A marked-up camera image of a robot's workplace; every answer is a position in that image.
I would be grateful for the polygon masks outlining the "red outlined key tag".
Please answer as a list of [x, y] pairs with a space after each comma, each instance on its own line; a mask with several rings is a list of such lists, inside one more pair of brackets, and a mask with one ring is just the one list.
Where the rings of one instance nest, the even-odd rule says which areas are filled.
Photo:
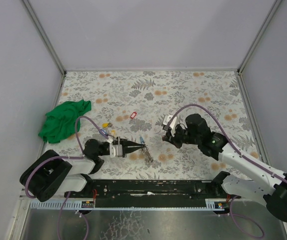
[[134, 111], [134, 112], [130, 115], [130, 119], [134, 119], [136, 116], [137, 116], [137, 112]]

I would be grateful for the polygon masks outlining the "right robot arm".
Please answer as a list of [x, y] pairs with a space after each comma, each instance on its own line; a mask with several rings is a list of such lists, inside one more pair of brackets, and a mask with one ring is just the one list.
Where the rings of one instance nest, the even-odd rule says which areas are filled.
[[286, 172], [241, 150], [223, 134], [211, 131], [206, 120], [198, 113], [187, 116], [183, 126], [174, 115], [165, 116], [162, 124], [166, 131], [163, 141], [178, 149], [184, 144], [196, 145], [205, 156], [225, 163], [248, 177], [242, 180], [230, 173], [219, 173], [214, 180], [227, 194], [257, 202], [278, 220], [287, 223]]

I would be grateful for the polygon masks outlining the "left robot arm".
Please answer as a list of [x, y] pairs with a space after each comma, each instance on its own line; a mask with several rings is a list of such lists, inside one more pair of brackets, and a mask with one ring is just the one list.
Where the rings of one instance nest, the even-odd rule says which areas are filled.
[[24, 171], [19, 182], [27, 197], [46, 202], [55, 195], [82, 191], [86, 175], [97, 173], [105, 163], [101, 156], [124, 158], [145, 147], [144, 143], [110, 137], [107, 141], [87, 140], [80, 157], [60, 156], [51, 149]]

